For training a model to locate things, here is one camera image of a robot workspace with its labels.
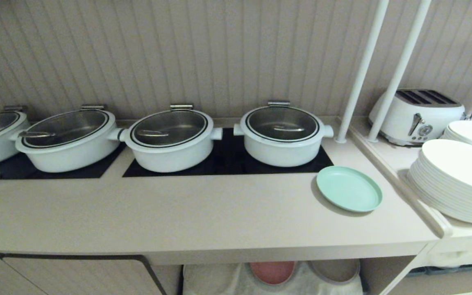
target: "toaster dial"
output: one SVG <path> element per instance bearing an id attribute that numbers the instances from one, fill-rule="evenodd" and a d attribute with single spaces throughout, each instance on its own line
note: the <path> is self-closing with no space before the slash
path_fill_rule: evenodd
<path id="1" fill-rule="evenodd" d="M 431 131 L 433 131 L 433 127 L 427 124 L 427 125 L 423 125 L 422 127 L 420 127 L 420 129 L 418 129 L 418 134 L 420 136 L 426 136 L 429 133 L 431 133 Z"/>

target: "green plate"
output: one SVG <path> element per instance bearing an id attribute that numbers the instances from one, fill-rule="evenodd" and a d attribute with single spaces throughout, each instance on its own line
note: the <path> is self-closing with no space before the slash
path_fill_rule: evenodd
<path id="1" fill-rule="evenodd" d="M 382 203 L 382 190 L 378 184 L 352 168 L 323 168 L 318 172 L 316 183 L 326 199 L 342 209 L 369 212 Z"/>

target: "white countertop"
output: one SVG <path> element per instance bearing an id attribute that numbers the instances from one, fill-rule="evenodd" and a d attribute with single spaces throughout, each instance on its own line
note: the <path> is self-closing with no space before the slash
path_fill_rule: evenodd
<path id="1" fill-rule="evenodd" d="M 358 131 L 364 138 L 369 133 L 369 125 L 367 118 L 356 117 L 352 121 L 352 126 Z M 396 146 L 388 142 L 385 138 L 378 136 L 378 142 L 372 143 L 363 141 L 365 144 L 373 148 L 376 153 L 375 157 L 380 157 L 390 166 L 391 170 L 398 177 L 398 181 L 406 183 L 406 174 L 411 164 L 418 158 L 418 147 L 403 147 Z M 451 238 L 464 238 L 472 237 L 472 224 L 468 222 L 462 222 L 460 220 L 453 219 L 449 216 L 442 215 L 448 225 L 451 227 Z"/>
<path id="2" fill-rule="evenodd" d="M 322 145 L 380 185 L 378 209 L 338 209 L 316 173 L 122 178 L 134 159 L 126 148 L 101 179 L 0 180 L 0 252 L 181 264 L 411 255 L 438 240 L 352 140 Z"/>

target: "white toaster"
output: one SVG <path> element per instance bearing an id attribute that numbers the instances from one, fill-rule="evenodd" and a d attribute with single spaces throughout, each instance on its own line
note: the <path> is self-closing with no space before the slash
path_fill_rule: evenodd
<path id="1" fill-rule="evenodd" d="M 369 114 L 371 125 L 380 110 L 381 98 Z M 464 118 L 464 112 L 462 104 L 437 91 L 398 89 L 380 134 L 396 145 L 421 145 L 442 136 L 449 123 Z"/>

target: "black induction cooktop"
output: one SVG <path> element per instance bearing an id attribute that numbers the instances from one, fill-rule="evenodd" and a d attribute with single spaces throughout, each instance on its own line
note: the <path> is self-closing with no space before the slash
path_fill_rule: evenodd
<path id="1" fill-rule="evenodd" d="M 110 155 L 92 165 L 60 173 L 37 170 L 27 155 L 18 153 L 0 162 L 0 179 L 98 179 L 124 148 L 125 144 L 122 143 Z"/>
<path id="2" fill-rule="evenodd" d="M 236 175 L 318 172 L 333 166 L 333 162 L 320 146 L 316 158 L 297 167 L 276 167 L 251 157 L 243 145 L 243 136 L 233 136 L 232 128 L 223 129 L 223 139 L 214 141 L 212 153 L 198 165 L 170 173 L 152 172 L 134 160 L 123 177 L 188 176 L 188 175 Z"/>

